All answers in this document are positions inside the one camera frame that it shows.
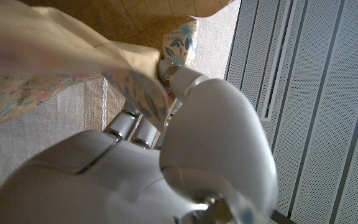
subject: white robot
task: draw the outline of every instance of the white robot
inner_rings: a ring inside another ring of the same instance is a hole
[[[36,155],[0,188],[0,223],[267,223],[277,177],[259,118],[224,80],[185,67],[159,150],[157,130],[128,103],[103,132]]]

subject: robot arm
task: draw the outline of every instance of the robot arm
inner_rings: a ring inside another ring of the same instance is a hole
[[[252,105],[223,80],[161,63],[183,105],[159,150],[126,104],[103,133],[44,150],[0,188],[0,223],[262,223],[277,180]]]

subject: floral fabric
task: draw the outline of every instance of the floral fabric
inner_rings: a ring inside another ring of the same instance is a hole
[[[198,21],[187,22],[164,35],[163,58],[176,65],[189,66],[194,61]]]

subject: beige fabric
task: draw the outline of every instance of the beige fabric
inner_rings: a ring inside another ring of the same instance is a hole
[[[111,42],[59,10],[0,0],[0,75],[100,73],[162,129],[170,106],[156,79],[159,58],[157,49]]]

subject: beige carpet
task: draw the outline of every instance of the beige carpet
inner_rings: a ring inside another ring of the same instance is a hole
[[[223,78],[239,6],[237,0],[212,17],[200,19],[193,69],[212,78]],[[103,81],[71,86],[36,109],[0,124],[0,185],[21,163],[42,149],[85,128],[101,129],[101,117],[93,116],[94,123],[84,122],[90,119],[84,118],[87,111],[100,110],[102,105],[101,95],[99,100],[84,102],[84,91],[89,88],[100,91]],[[110,121],[124,100],[111,85],[107,94],[106,116]]]

